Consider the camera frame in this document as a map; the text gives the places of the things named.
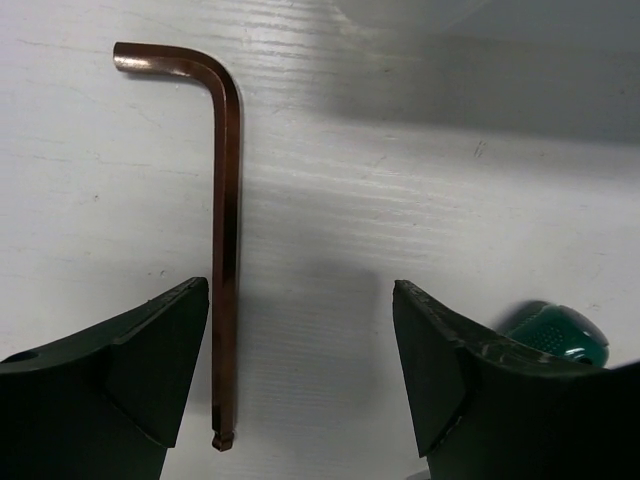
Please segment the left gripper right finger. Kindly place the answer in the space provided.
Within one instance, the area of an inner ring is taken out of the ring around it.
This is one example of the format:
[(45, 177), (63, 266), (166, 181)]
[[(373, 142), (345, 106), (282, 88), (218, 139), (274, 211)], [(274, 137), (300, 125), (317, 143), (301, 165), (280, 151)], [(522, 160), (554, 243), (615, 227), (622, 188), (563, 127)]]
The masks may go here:
[(434, 479), (635, 479), (639, 366), (599, 368), (498, 334), (408, 280), (393, 324)]

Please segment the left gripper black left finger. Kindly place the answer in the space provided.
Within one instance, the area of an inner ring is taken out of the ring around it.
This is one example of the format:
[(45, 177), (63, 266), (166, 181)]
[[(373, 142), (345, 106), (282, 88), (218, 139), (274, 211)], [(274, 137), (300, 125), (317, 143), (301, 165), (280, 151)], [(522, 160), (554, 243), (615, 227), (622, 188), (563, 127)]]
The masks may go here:
[(208, 317), (191, 278), (1, 363), (4, 479), (157, 479), (176, 444)]

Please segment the green stubby screwdriver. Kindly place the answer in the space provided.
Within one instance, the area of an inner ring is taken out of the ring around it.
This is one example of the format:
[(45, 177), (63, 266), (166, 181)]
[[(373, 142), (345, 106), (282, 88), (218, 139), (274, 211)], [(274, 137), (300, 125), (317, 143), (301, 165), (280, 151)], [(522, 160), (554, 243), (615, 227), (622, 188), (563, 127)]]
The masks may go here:
[(515, 308), (496, 331), (553, 356), (603, 368), (609, 341), (583, 314), (565, 305), (531, 300)]

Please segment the long hex key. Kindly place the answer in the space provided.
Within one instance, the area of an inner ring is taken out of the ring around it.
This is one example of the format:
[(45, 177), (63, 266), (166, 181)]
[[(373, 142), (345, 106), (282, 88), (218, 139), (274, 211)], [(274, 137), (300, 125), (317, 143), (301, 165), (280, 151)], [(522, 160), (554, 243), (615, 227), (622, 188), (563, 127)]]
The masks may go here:
[(117, 70), (194, 80), (210, 93), (213, 105), (212, 219), (212, 446), (230, 450), (235, 440), (237, 404), (237, 328), (239, 300), (239, 220), (242, 108), (228, 70), (202, 52), (167, 45), (117, 42)]

